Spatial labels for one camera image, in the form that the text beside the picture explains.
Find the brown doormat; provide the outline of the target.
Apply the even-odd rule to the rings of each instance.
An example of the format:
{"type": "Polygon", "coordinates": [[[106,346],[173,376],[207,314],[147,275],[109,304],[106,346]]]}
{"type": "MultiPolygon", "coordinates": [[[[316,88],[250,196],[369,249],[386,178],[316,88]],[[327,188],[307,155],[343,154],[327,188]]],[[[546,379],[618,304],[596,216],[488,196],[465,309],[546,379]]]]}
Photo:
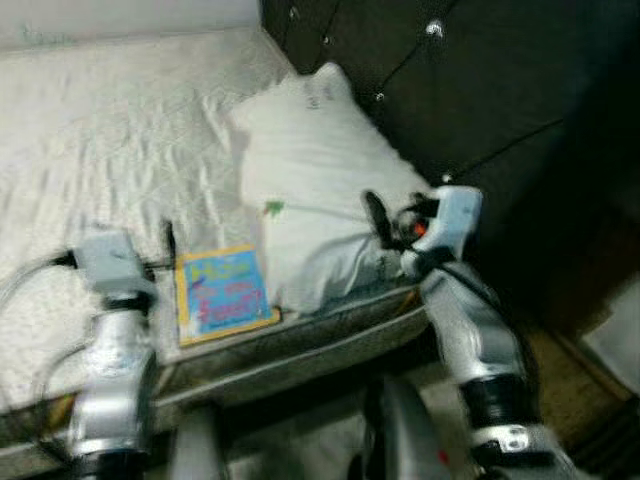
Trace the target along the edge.
{"type": "Polygon", "coordinates": [[[518,330],[538,371],[541,415],[577,468],[599,480],[635,480],[639,398],[558,335],[518,330]]]}

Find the robot leg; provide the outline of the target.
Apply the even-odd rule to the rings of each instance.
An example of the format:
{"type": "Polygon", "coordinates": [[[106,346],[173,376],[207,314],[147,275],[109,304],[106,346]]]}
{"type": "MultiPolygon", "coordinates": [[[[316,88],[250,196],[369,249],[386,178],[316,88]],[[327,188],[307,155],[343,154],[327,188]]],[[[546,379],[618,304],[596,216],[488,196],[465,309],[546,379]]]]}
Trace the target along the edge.
{"type": "Polygon", "coordinates": [[[168,480],[230,480],[218,429],[218,407],[187,410],[175,426],[168,480]]]}
{"type": "Polygon", "coordinates": [[[419,392],[396,375],[367,384],[361,451],[346,480],[453,480],[451,460],[419,392]]]}

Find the robot left leg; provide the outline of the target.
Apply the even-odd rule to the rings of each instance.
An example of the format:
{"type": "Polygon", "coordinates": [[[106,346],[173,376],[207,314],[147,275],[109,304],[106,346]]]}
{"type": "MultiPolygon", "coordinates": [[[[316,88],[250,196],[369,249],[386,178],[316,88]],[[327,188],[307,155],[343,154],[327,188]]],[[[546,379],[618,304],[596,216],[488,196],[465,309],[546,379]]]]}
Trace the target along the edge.
{"type": "Polygon", "coordinates": [[[175,426],[168,480],[230,480],[218,429],[218,407],[187,410],[175,426]]]}

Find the grey patterned mattress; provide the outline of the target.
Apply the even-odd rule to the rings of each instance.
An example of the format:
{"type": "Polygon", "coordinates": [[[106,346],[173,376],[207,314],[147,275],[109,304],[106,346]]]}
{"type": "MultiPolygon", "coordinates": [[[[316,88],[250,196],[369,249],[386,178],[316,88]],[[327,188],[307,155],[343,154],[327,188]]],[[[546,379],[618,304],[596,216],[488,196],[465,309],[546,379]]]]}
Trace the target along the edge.
{"type": "MultiPolygon", "coordinates": [[[[163,257],[251,244],[265,280],[259,212],[241,200],[230,110],[300,74],[260,28],[0,52],[0,285],[97,225],[163,257]]],[[[154,417],[244,403],[404,346],[428,319],[397,276],[314,314],[179,347],[172,274],[157,275],[150,330],[154,417]]]]}

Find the white pillow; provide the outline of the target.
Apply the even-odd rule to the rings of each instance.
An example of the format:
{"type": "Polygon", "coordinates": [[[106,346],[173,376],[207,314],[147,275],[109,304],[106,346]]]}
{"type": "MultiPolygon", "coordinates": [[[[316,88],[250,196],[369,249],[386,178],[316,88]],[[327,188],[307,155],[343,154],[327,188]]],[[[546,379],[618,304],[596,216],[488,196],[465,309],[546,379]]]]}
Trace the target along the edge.
{"type": "Polygon", "coordinates": [[[392,210],[431,188],[372,124],[337,64],[284,78],[228,120],[239,145],[239,196],[259,212],[273,305],[314,314],[397,278],[364,193],[392,210]]]}

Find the black tufted headboard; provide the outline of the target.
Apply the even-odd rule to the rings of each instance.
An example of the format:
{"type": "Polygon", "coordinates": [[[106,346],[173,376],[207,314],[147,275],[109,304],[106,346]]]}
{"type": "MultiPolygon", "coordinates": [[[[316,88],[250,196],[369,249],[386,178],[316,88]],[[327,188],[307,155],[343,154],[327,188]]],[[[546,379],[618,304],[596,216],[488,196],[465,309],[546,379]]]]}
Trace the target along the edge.
{"type": "Polygon", "coordinates": [[[421,177],[484,193],[468,256],[504,305],[572,323],[634,274],[640,0],[257,1],[421,177]]]}

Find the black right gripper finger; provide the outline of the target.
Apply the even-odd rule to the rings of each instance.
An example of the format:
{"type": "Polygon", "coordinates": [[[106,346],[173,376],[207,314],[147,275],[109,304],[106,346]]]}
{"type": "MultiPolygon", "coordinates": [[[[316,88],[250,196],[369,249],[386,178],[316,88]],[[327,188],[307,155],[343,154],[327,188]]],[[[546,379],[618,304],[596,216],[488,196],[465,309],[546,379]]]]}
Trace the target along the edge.
{"type": "Polygon", "coordinates": [[[362,202],[364,202],[367,218],[370,220],[372,232],[378,239],[381,250],[394,250],[396,248],[396,237],[394,237],[384,202],[371,189],[366,189],[365,192],[362,192],[362,202]]]}

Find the robot right leg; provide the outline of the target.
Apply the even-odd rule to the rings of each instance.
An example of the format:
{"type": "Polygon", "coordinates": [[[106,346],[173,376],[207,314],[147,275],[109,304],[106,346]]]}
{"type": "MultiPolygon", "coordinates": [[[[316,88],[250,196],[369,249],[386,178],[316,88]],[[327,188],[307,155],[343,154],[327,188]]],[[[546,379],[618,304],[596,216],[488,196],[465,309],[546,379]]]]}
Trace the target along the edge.
{"type": "Polygon", "coordinates": [[[396,375],[367,384],[361,451],[346,480],[453,480],[451,460],[419,392],[396,375]]]}

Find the colourful children's book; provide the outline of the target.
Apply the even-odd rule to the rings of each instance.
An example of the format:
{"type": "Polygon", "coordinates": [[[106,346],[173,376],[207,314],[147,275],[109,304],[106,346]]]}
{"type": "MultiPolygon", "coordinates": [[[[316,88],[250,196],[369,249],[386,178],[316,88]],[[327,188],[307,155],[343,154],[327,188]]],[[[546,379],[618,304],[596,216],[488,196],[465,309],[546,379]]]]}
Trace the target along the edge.
{"type": "Polygon", "coordinates": [[[255,247],[182,253],[175,259],[179,347],[233,337],[280,323],[270,305],[255,247]]]}

